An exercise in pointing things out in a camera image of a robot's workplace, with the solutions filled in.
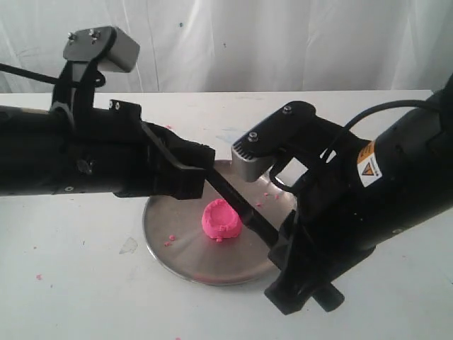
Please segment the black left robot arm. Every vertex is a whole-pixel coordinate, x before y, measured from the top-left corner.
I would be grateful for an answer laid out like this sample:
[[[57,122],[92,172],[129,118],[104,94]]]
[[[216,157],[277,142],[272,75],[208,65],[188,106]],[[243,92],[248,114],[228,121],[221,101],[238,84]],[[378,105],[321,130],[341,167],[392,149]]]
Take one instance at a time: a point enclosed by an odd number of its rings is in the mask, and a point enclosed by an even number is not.
[[[200,198],[214,150],[142,120],[141,112],[111,101],[78,126],[62,108],[2,107],[1,194]]]

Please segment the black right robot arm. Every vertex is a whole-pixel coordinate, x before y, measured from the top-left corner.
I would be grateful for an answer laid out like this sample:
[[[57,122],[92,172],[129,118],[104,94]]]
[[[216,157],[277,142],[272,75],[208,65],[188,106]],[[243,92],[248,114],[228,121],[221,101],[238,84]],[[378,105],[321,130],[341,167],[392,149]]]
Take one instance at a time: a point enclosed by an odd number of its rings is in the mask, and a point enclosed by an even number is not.
[[[330,312],[344,301],[336,278],[378,244],[452,207],[452,84],[375,140],[353,137],[306,173],[295,196],[297,209],[269,253],[280,274],[265,296],[284,315],[310,298]]]

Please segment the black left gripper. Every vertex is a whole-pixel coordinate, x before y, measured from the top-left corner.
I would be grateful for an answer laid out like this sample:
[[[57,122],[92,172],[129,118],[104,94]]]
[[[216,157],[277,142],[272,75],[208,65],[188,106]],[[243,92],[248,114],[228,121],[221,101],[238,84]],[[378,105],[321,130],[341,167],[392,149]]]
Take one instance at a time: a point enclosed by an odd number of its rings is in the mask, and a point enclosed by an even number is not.
[[[135,103],[93,108],[62,145],[58,193],[113,193],[119,198],[202,197],[215,150],[142,120]]]

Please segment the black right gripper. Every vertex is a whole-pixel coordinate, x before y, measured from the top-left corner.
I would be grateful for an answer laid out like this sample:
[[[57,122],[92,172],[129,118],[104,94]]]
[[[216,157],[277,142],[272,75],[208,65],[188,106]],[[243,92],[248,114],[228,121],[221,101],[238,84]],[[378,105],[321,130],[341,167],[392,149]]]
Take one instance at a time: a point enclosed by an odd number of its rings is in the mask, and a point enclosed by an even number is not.
[[[280,225],[268,258],[285,264],[265,296],[283,315],[313,294],[334,294],[334,279],[366,259],[379,242],[379,179],[329,178],[297,192],[297,210]]]

